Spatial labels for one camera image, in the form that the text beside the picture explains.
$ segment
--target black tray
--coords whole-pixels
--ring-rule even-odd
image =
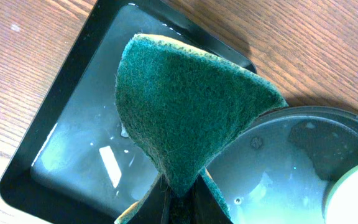
[[[99,0],[1,179],[6,203],[53,223],[112,223],[147,190],[154,167],[132,150],[131,140],[113,139],[121,132],[115,72],[125,45],[139,32],[173,37],[256,73],[250,60],[161,1]],[[103,146],[131,149],[115,153],[120,166],[133,163],[121,167],[117,188],[107,181],[98,151]],[[132,172],[143,179],[126,178]],[[142,188],[129,192],[126,186]]]
[[[157,171],[125,137],[114,104],[117,66],[138,32],[255,72],[160,1],[99,0],[1,179],[9,205],[52,223],[112,223],[149,189]],[[357,164],[358,116],[301,107],[257,119],[208,169],[234,223],[323,224],[329,186]]]

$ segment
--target table surface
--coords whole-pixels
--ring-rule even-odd
[[[290,106],[358,114],[358,1],[165,0],[248,56]],[[96,0],[0,0],[0,177]],[[43,223],[0,198],[0,223]]]

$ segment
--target sponge fibers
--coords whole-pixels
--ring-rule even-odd
[[[267,80],[236,64],[137,34],[119,65],[116,105],[129,136],[181,197],[256,117],[287,104]]]

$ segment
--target white residue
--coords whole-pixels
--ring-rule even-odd
[[[309,128],[309,129],[315,128],[315,126],[314,126],[314,124],[313,124],[312,122],[308,122],[308,123],[306,124],[306,127]]]
[[[20,32],[20,27],[17,24],[12,24],[11,30],[13,30],[14,32]]]
[[[124,138],[128,138],[129,135],[127,133],[127,130],[125,129],[125,126],[121,123],[121,136]]]

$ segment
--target container lid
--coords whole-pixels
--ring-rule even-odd
[[[358,166],[331,189],[326,201],[326,224],[358,223]]]

